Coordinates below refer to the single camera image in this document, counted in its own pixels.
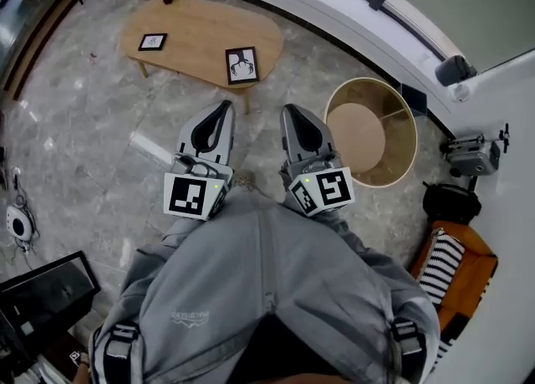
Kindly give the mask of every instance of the striped pillow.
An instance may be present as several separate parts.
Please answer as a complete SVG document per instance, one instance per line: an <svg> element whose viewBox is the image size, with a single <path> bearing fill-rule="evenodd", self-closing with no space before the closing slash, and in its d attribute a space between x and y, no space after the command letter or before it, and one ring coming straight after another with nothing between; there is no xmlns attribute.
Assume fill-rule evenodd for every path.
<svg viewBox="0 0 535 384"><path fill-rule="evenodd" d="M455 340L450 340L449 342L445 342L444 340L441 340L438 345L438 355L435 359L435 366L438 365L438 362L441 361L442 357L446 355L446 353L451 349L451 346Z"/></svg>
<svg viewBox="0 0 535 384"><path fill-rule="evenodd" d="M432 234L431 248L418 281L431 302L440 305L459 268L465 248L443 228Z"/></svg>

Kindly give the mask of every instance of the marble floor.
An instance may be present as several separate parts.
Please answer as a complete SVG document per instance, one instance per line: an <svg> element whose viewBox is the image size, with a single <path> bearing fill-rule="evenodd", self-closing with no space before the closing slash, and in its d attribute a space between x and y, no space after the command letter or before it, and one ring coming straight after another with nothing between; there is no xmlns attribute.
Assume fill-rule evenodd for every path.
<svg viewBox="0 0 535 384"><path fill-rule="evenodd" d="M135 249L158 243L173 222L162 212L163 176L171 165L161 158L175 150L184 121L211 103L234 100L232 165L254 170L258 186L280 200L281 105L296 103L321 115L343 81L379 78L278 15L241 0L214 0L265 13L284 33L283 54L270 76L252 88L252 111L245 116L241 99L185 75L148 68L150 76L143 79L121 53L118 38L129 14L144 1L75 5L41 53L20 101L3 103L1 143L8 165L21 169L41 234L26 260L35 268L82 249L102 285L77 328L82 337L106 316ZM342 211L364 243L403 264L413 257L425 228L421 182L448 178L438 151L442 133L426 118L417 124L419 152L410 174L386 189L355 185L357 200ZM14 195L0 195L5 209ZM14 251L0 228L0 281L28 271L24 256Z"/></svg>

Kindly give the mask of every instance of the black bag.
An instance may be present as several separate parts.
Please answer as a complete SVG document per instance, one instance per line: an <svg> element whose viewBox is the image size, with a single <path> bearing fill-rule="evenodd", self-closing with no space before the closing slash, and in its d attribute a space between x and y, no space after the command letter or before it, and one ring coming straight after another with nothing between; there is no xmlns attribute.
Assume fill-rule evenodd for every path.
<svg viewBox="0 0 535 384"><path fill-rule="evenodd" d="M424 196L424 210L429 220L446 220L467 225L477 216L482 205L473 191L457 185L428 185Z"/></svg>

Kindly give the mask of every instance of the black monitor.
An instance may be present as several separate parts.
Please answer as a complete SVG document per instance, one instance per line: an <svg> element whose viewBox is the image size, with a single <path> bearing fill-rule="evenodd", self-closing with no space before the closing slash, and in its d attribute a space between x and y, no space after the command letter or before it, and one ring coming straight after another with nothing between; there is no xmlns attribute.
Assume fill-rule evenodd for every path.
<svg viewBox="0 0 535 384"><path fill-rule="evenodd" d="M34 359L89 313L99 283L83 252L0 284L0 334Z"/></svg>

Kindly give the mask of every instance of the framed artwork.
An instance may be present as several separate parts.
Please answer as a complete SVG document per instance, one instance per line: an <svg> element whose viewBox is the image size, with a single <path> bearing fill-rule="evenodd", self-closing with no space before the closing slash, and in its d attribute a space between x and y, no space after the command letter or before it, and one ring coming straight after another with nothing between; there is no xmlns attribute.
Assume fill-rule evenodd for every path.
<svg viewBox="0 0 535 384"><path fill-rule="evenodd" d="M161 51L166 41L167 33L151 33L143 36L138 51Z"/></svg>
<svg viewBox="0 0 535 384"><path fill-rule="evenodd" d="M228 84L258 82L257 51L253 46L225 50Z"/></svg>

